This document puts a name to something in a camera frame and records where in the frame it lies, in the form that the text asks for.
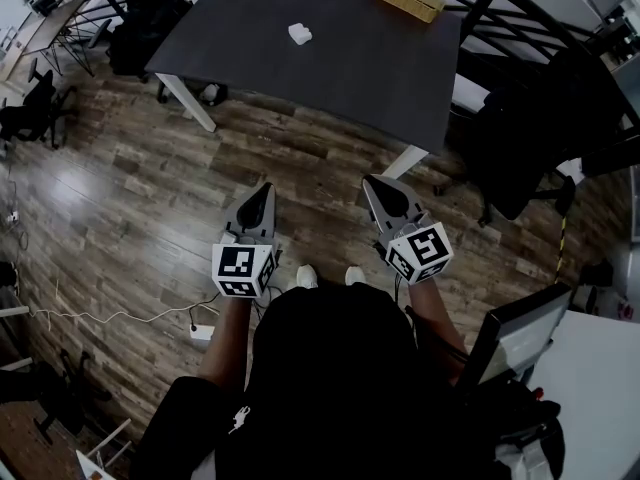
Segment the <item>dark gray table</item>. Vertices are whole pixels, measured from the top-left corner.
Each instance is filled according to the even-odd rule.
[[[302,46],[288,33],[298,22],[313,34]],[[444,12],[426,24],[380,0],[200,0],[146,69],[210,131],[215,124],[178,77],[269,94],[377,128],[414,146],[401,172],[391,173],[397,176],[442,148],[460,22]]]

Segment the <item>computer monitor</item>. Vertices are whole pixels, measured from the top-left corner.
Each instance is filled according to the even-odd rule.
[[[570,296],[570,288],[558,283],[489,311],[456,389],[467,392],[497,378],[515,377],[535,364]]]

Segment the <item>white cube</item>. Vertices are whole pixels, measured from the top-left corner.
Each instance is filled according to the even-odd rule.
[[[258,299],[276,269],[271,245],[214,244],[211,278],[225,297]]]
[[[389,242],[386,260],[409,284],[439,274],[453,258],[442,223],[437,222]]]

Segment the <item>white shoe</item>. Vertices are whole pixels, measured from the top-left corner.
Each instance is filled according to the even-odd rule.
[[[344,275],[344,284],[351,286],[353,283],[367,284],[367,278],[364,277],[364,271],[360,267],[349,267]]]
[[[298,267],[296,282],[301,288],[317,288],[318,276],[316,275],[316,271],[313,270],[311,265],[302,265],[301,267]]]

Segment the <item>wooden floor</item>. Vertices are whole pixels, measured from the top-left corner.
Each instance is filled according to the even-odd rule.
[[[126,311],[150,318],[210,299],[216,293],[211,244],[220,239],[224,209],[267,180],[277,189],[284,251],[273,284],[286,288],[304,263],[336,281],[359,264],[370,284],[392,290],[394,275],[371,248],[376,232],[360,183],[363,175],[382,172],[402,144],[248,93],[233,93],[211,110],[218,129],[210,134],[184,118],[177,101],[159,105],[155,82],[113,76],[100,53],[93,62],[93,79],[74,64],[63,66],[63,83],[78,87],[78,115],[67,122],[66,146],[54,152],[41,143],[20,143],[11,162],[0,165],[0,176],[10,174],[16,182],[28,231],[19,266],[22,302],[32,311],[86,311],[102,319]],[[25,71],[23,63],[16,78]],[[518,220],[496,215],[481,229],[474,189],[433,196],[434,185],[461,170],[445,152],[428,157],[403,181],[451,239],[456,256],[437,283],[471,347],[487,310],[553,282],[561,219],[550,203],[536,201]],[[2,185],[8,203],[13,186]],[[564,279],[575,282],[583,264],[600,261],[628,236],[629,198],[626,171],[579,186],[567,225]],[[1,245],[16,257],[14,232]],[[215,321],[205,310],[194,315],[199,322]],[[327,308],[318,325],[333,318]],[[52,316],[49,329],[40,314],[29,319],[28,332],[33,353],[56,365],[61,347],[76,359],[88,351],[90,375],[114,397],[103,410],[114,420],[131,417],[137,439],[172,381],[193,373],[200,361],[203,345],[190,339],[188,324],[186,312],[152,324],[121,316],[108,325]]]

